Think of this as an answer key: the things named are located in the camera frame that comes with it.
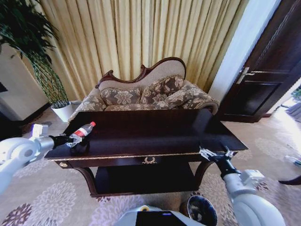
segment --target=beige curtain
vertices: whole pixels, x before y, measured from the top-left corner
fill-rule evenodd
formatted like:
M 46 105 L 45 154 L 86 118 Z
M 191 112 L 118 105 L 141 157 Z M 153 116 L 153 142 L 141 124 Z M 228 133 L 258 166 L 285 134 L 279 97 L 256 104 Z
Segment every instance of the beige curtain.
M 180 57 L 187 79 L 208 91 L 247 0 L 42 0 L 58 29 L 50 53 L 70 99 L 86 96 L 114 70 L 136 78 L 140 65 Z

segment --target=floral upholstery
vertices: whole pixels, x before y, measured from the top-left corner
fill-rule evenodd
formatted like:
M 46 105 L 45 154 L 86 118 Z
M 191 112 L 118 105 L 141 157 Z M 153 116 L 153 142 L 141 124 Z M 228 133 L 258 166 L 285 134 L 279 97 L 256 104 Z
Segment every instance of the floral upholstery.
M 154 104 L 156 109 L 158 110 L 164 110 L 164 109 L 169 109 L 168 104 L 165 101 L 159 101 Z
M 182 75 L 168 75 L 147 86 L 141 95 L 139 88 L 93 89 L 72 114 L 94 111 L 136 111 L 156 109 L 209 108 L 216 114 L 219 102 Z
M 153 82 L 146 87 L 141 96 L 142 104 L 155 104 L 165 100 L 183 86 L 184 79 L 180 75 L 170 75 Z
M 110 105 L 105 111 L 139 111 L 139 110 L 155 110 L 154 105 L 131 104 L 131 105 Z
M 216 114 L 219 106 L 219 101 L 209 96 L 194 84 L 185 85 L 183 90 L 193 95 L 193 98 L 186 101 L 181 107 L 183 109 L 201 109 L 209 108 L 212 114 Z
M 68 122 L 71 122 L 78 112 L 99 112 L 103 111 L 107 106 L 100 96 L 99 89 L 93 89 L 89 95 L 83 100 L 78 108 L 73 112 Z
M 184 89 L 181 89 L 181 90 L 175 92 L 174 94 L 170 95 L 169 97 L 167 97 L 165 99 L 165 102 L 167 103 L 168 108 L 172 109 L 176 106 L 180 106 L 180 105 L 184 104 L 186 101 L 188 101 L 192 98 L 193 98 L 193 95 L 190 92 L 188 92 Z
M 101 91 L 101 97 L 107 106 L 137 104 L 140 102 L 141 92 L 139 88 L 129 90 L 106 88 Z

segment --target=table drawer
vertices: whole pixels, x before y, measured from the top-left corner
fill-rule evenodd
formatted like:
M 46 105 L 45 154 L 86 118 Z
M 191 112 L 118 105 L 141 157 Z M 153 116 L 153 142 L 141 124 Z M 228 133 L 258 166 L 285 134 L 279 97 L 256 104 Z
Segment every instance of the table drawer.
M 99 167 L 99 166 L 131 166 L 150 165 L 159 163 L 202 161 L 200 154 L 179 155 L 148 155 L 135 157 L 111 157 L 111 158 L 77 158 L 58 159 L 55 162 L 63 169 L 76 167 Z

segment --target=white planter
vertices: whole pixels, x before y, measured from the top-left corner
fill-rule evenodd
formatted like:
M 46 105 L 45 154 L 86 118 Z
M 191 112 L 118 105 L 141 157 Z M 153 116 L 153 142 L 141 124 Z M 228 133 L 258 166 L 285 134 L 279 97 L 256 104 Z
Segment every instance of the white planter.
M 69 104 L 66 107 L 52 108 L 51 106 L 51 109 L 57 114 L 58 117 L 60 117 L 60 119 L 63 122 L 67 122 L 72 113 L 74 112 L 71 102 L 69 102 Z

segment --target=door handle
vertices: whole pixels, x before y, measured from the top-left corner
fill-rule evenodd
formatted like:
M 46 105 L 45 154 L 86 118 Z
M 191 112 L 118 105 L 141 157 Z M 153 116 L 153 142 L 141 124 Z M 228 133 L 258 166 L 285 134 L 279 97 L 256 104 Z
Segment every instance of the door handle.
M 240 73 L 241 73 L 241 72 L 242 72 L 242 73 L 241 73 L 241 75 L 240 75 L 238 81 L 236 82 L 236 84 L 240 84 L 246 75 L 255 75 L 255 73 L 248 73 L 248 70 L 249 70 L 249 69 L 250 69 L 249 67 L 245 67 L 244 70 L 243 70 L 243 72 L 240 71 Z

